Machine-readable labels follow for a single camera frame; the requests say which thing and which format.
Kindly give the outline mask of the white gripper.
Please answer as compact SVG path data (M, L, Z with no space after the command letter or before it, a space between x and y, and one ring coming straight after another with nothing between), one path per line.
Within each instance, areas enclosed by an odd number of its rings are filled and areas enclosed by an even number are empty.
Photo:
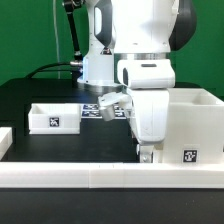
M98 105L105 121L115 118L115 104L124 110L131 130L140 144L140 162L152 163L154 149L152 145L161 143L166 135L169 91L126 88L122 92L104 94L98 98Z

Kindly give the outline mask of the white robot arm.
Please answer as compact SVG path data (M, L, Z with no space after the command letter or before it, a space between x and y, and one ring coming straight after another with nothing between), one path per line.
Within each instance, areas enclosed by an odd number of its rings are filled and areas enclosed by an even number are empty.
M137 140L142 162L158 158L166 135L175 72L167 55L181 48L196 28L192 0L84 0L89 51L78 82L101 93L104 120L119 105Z

